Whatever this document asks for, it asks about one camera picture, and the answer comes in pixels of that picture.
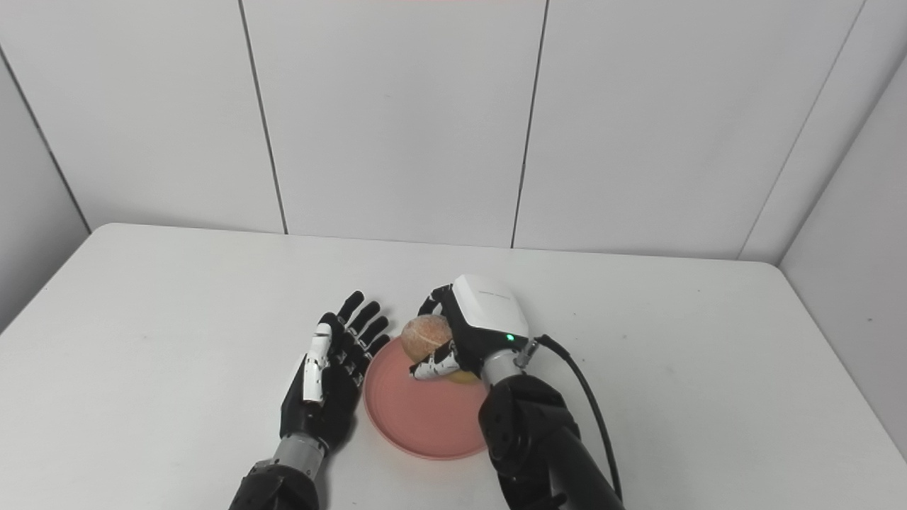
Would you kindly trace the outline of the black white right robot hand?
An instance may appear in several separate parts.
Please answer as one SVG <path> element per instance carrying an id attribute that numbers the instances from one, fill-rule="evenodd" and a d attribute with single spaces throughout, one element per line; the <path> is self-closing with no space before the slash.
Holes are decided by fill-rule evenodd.
<path id="1" fill-rule="evenodd" d="M 530 329 L 517 297 L 502 282 L 463 274 L 435 288 L 418 315 L 446 319 L 451 339 L 411 365 L 414 380 L 470 373 L 491 388 L 524 373 L 531 355 Z"/>

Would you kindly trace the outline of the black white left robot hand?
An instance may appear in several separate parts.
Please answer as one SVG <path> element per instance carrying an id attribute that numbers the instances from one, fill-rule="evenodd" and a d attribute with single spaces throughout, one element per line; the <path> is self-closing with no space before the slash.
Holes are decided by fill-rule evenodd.
<path id="1" fill-rule="evenodd" d="M 390 342 L 389 324 L 360 290 L 321 316 L 281 404 L 281 438 L 313 438 L 327 454 L 349 439 L 367 369 Z"/>

